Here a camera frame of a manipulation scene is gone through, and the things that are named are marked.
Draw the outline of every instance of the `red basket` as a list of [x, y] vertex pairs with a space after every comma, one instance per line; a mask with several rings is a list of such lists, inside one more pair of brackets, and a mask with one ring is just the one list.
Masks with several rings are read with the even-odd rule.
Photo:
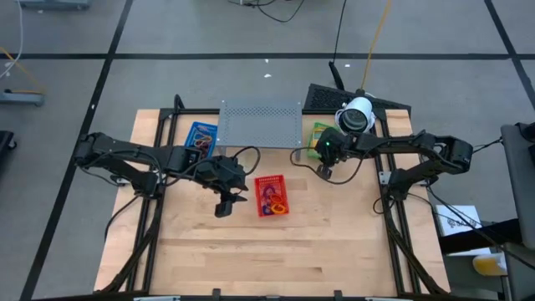
[[284, 176], [262, 176], [254, 179], [259, 217], [290, 213]]

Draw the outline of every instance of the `white camera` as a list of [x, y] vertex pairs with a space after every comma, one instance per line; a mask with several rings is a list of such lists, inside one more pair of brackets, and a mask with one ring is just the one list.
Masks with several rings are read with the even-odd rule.
[[348, 104], [343, 103], [342, 109], [336, 111], [334, 121], [346, 134], [368, 132], [375, 123], [371, 101], [360, 96]]

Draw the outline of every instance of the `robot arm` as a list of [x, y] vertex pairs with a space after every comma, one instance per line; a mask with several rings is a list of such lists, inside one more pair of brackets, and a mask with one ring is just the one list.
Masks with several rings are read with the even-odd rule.
[[[216, 205], [216, 217], [232, 213], [232, 203], [246, 198], [230, 192], [232, 188], [247, 191], [245, 171], [236, 157], [214, 156], [201, 159], [201, 152], [192, 147], [149, 147], [115, 140], [103, 133], [93, 133], [80, 138], [74, 155], [76, 165], [88, 170], [104, 168], [126, 179], [135, 193], [145, 198], [157, 198], [166, 184], [162, 176], [194, 181], [221, 195]], [[158, 172], [139, 171], [126, 161], [153, 166]]]
[[317, 173], [324, 179], [331, 176], [331, 167], [349, 158], [373, 158], [380, 154], [422, 154], [428, 160], [409, 170], [396, 169], [390, 174], [389, 193], [394, 199], [404, 200], [412, 185], [419, 181], [438, 179], [443, 172], [455, 175], [470, 169], [472, 146], [452, 136], [435, 136], [421, 131], [417, 135], [377, 137], [371, 134], [344, 135], [328, 128], [319, 137], [315, 150], [321, 155], [322, 165]]

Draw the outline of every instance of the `wooden tabletop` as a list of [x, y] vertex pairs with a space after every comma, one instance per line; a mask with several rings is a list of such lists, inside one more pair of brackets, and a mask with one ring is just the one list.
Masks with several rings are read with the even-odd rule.
[[[153, 144], [158, 112], [138, 111], [131, 142]], [[391, 135], [412, 132], [405, 110], [387, 110], [387, 118]], [[183, 145], [194, 121], [216, 125], [217, 115], [180, 115], [175, 145]], [[334, 120], [332, 115], [304, 115], [303, 141], [308, 141], [315, 121], [333, 124]], [[236, 150], [228, 148], [227, 154]], [[249, 191], [242, 193], [248, 201], [236, 203], [229, 217], [214, 217], [219, 196], [195, 183], [179, 181], [167, 188], [151, 294], [210, 295], [213, 288], [220, 288], [223, 295], [332, 296], [337, 289], [344, 296], [396, 295], [384, 218], [372, 211], [379, 197], [374, 161], [366, 160], [350, 183], [335, 186], [308, 169], [292, 166], [289, 153], [262, 149], [258, 168], [246, 179]], [[301, 158], [301, 163], [318, 165], [306, 153]], [[239, 161], [248, 170], [255, 152], [242, 153]], [[407, 154], [396, 155], [395, 161], [398, 168], [419, 163], [417, 155]], [[358, 163], [355, 159], [338, 164], [331, 180], [346, 179]], [[286, 180], [290, 214], [260, 218], [254, 178], [277, 174]], [[427, 198], [423, 187], [415, 186], [410, 192]], [[130, 187], [120, 188], [114, 211], [132, 195]], [[95, 289], [108, 284], [131, 254], [140, 204], [111, 226]], [[415, 255], [449, 290], [429, 205], [409, 196], [405, 211]], [[405, 290], [410, 291], [402, 253], [400, 259]], [[137, 288], [144, 265], [145, 257], [140, 260]]]

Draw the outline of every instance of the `blue box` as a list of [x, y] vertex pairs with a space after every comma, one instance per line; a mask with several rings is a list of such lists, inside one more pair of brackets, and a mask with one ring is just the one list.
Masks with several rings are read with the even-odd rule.
[[184, 146], [192, 146], [202, 151], [201, 158], [211, 156], [216, 147], [217, 125], [209, 125], [195, 121], [191, 125], [190, 133], [187, 135]]

